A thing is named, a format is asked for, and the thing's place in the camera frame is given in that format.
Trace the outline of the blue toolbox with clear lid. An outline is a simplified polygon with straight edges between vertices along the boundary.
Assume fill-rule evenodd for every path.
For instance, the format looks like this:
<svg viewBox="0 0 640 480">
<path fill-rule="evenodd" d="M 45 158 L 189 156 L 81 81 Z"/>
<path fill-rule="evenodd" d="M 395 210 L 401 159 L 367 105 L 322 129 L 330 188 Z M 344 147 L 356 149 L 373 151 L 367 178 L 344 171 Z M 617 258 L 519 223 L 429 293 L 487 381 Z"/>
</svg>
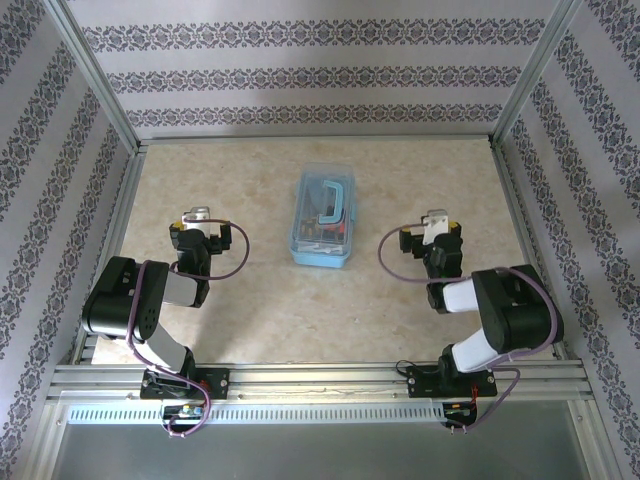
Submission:
<svg viewBox="0 0 640 480">
<path fill-rule="evenodd" d="M 323 229 L 322 238 L 300 238 L 300 223 L 316 220 Z M 328 225 L 346 222 L 343 242 L 331 241 Z M 296 188 L 293 222 L 288 236 L 289 250 L 299 265 L 341 268 L 347 262 L 356 221 L 356 182 L 353 168 L 343 164 L 308 163 L 303 166 Z"/>
</svg>

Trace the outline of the grey metal panel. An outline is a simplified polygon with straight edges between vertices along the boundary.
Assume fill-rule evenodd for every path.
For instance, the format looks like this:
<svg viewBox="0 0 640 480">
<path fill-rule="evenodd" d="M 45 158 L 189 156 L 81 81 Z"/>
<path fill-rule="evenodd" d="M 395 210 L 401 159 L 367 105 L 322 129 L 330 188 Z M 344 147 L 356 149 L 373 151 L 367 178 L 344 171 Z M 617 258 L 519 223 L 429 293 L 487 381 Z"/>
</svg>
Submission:
<svg viewBox="0 0 640 480">
<path fill-rule="evenodd" d="M 223 425 L 185 440 L 154 426 L 71 425 L 53 480 L 588 480 L 573 440 L 495 426 Z"/>
</svg>

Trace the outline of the aluminium side rail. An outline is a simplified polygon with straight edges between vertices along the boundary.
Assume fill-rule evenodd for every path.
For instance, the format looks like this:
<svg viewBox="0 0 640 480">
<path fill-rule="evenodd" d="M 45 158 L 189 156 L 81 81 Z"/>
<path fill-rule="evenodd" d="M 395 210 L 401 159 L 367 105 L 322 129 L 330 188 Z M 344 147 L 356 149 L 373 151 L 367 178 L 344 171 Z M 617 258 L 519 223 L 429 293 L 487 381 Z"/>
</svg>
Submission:
<svg viewBox="0 0 640 480">
<path fill-rule="evenodd" d="M 131 155 L 128 161 L 127 168 L 122 177 L 122 182 L 118 191 L 118 197 L 114 204 L 112 214 L 109 217 L 108 229 L 100 251 L 100 257 L 89 293 L 91 293 L 93 288 L 96 286 L 109 259 L 112 256 L 117 255 L 122 248 L 145 155 L 146 147 L 140 146 L 137 151 Z"/>
<path fill-rule="evenodd" d="M 527 208 L 515 174 L 509 166 L 507 157 L 501 147 L 492 146 L 492 154 L 496 162 L 496 169 L 498 170 L 501 181 L 504 183 L 505 196 L 507 197 L 507 203 L 525 262 L 531 264 L 536 269 L 542 281 L 542 286 L 546 288 L 551 299 L 557 302 L 553 284 L 549 280 L 546 264 L 541 255 L 538 238 L 531 224 L 529 209 Z"/>
</svg>

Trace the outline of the aluminium back rail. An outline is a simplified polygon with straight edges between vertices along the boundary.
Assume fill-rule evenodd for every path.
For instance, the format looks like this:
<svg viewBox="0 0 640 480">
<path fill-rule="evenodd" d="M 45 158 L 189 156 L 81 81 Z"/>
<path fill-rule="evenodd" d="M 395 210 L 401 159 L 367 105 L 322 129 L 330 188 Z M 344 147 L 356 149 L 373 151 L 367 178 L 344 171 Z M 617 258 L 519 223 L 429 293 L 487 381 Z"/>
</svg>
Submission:
<svg viewBox="0 0 640 480">
<path fill-rule="evenodd" d="M 434 134 L 434 135 L 277 135 L 277 136 L 184 136 L 160 137 L 141 140 L 139 148 L 173 144 L 215 144 L 248 142 L 291 141 L 488 141 L 489 134 Z"/>
</svg>

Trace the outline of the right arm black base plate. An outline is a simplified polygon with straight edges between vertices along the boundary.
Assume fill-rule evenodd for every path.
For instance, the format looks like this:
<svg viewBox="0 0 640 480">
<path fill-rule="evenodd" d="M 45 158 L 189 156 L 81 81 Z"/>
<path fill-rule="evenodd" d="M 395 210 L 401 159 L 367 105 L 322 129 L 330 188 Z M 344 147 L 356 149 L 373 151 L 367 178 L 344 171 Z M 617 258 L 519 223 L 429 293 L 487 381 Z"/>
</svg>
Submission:
<svg viewBox="0 0 640 480">
<path fill-rule="evenodd" d="M 450 373 L 434 365 L 406 368 L 410 398 L 453 399 L 495 397 L 497 386 L 491 372 Z"/>
</svg>

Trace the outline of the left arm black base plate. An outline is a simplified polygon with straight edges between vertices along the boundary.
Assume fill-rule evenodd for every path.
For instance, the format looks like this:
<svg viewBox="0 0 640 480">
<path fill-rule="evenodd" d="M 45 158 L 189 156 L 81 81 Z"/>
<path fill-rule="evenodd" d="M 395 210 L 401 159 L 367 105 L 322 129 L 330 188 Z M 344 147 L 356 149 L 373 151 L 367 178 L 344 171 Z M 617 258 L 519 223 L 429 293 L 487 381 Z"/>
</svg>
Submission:
<svg viewBox="0 0 640 480">
<path fill-rule="evenodd" d="M 229 375 L 225 368 L 196 368 L 187 377 L 204 388 L 211 400 L 225 400 Z M 139 394 L 142 400 L 204 400 L 204 394 L 196 387 L 151 370 L 144 371 Z"/>
</svg>

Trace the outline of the aluminium mounting rail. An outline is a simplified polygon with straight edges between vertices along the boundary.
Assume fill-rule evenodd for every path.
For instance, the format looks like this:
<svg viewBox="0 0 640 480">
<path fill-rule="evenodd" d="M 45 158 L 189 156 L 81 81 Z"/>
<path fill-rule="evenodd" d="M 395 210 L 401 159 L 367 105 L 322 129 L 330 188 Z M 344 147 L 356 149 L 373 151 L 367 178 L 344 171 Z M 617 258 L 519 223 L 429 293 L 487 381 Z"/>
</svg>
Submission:
<svg viewBox="0 0 640 480">
<path fill-rule="evenodd" d="M 403 401 L 407 380 L 392 363 L 228 364 L 231 403 L 372 403 Z M 498 392 L 520 379 L 509 398 L 518 401 L 592 400 L 593 389 L 579 361 L 516 362 L 493 374 Z M 48 402 L 137 400 L 144 368 L 139 365 L 71 365 L 55 369 Z"/>
</svg>

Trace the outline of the aluminium frame post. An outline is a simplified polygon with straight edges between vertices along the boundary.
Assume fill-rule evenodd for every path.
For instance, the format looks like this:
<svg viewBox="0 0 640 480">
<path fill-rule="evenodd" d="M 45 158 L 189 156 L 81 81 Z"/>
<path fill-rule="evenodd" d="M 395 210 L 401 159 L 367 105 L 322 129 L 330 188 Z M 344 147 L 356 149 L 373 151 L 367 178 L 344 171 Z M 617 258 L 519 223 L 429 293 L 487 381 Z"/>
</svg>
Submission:
<svg viewBox="0 0 640 480">
<path fill-rule="evenodd" d="M 504 142 L 520 110 L 582 3 L 583 0 L 558 0 L 513 92 L 504 105 L 495 128 L 489 135 L 490 145 L 493 149 L 497 149 Z"/>
<path fill-rule="evenodd" d="M 130 154 L 137 154 L 140 140 L 66 0 L 41 1 L 125 148 Z"/>
</svg>

